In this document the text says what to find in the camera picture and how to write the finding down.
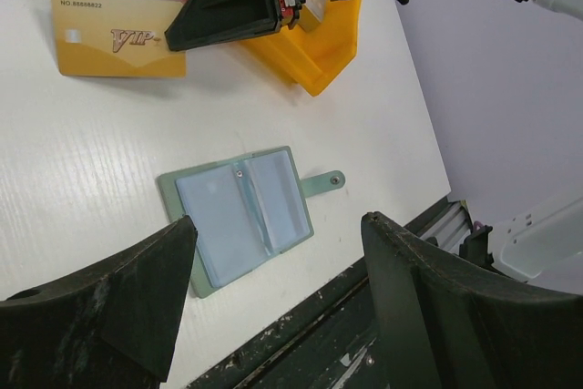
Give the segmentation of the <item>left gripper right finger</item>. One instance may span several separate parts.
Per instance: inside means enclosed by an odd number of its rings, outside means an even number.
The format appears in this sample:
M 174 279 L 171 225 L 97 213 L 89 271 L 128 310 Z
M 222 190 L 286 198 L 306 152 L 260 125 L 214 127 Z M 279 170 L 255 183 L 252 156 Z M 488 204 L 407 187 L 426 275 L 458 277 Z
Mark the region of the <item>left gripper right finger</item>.
M 382 213 L 361 221 L 393 388 L 579 388 L 582 299 L 487 271 Z

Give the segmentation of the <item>grey-green card holder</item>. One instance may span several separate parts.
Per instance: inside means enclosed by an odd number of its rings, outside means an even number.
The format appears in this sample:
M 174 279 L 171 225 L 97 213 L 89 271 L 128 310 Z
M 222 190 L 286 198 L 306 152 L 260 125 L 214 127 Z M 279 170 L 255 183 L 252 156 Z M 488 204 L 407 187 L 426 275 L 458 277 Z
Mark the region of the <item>grey-green card holder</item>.
M 164 173 L 169 220 L 192 219 L 198 240 L 190 283 L 207 298 L 314 234 L 306 200 L 341 189 L 340 170 L 301 179 L 289 147 Z

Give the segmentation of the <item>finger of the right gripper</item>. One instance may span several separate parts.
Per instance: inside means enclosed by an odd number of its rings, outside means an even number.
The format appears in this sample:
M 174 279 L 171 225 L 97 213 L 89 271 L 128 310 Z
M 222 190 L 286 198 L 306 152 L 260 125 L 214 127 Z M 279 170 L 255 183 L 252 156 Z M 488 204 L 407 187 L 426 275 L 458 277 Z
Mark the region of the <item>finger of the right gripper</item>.
M 280 26 L 278 0 L 187 0 L 165 37 L 178 52 L 270 35 Z

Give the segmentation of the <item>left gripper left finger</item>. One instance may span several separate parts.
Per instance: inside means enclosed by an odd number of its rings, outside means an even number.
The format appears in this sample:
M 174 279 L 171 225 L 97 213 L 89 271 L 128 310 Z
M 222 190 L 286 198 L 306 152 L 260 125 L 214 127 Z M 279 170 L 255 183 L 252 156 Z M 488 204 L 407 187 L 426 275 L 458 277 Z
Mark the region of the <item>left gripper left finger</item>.
M 160 387 L 169 378 L 197 237 L 184 216 L 3 300 L 2 387 Z

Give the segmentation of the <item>tan gold credit card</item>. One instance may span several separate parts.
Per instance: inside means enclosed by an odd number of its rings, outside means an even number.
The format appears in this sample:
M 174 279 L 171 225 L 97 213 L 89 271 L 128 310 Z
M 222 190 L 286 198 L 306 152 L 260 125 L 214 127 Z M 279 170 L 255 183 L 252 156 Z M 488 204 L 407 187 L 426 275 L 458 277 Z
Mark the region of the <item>tan gold credit card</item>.
M 183 52 L 165 31 L 182 3 L 50 0 L 59 72 L 76 77 L 184 77 Z

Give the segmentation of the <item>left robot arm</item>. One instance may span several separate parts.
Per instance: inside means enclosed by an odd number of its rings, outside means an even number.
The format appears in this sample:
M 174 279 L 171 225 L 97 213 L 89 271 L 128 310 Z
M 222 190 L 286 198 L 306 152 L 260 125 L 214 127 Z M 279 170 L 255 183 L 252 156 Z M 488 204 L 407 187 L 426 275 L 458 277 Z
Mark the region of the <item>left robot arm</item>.
M 437 244 L 451 206 L 361 222 L 364 257 L 197 388 L 579 388 L 582 294 L 537 287 L 582 252 L 582 198 Z M 4 388 L 157 388 L 197 239 L 188 219 L 1 303 Z

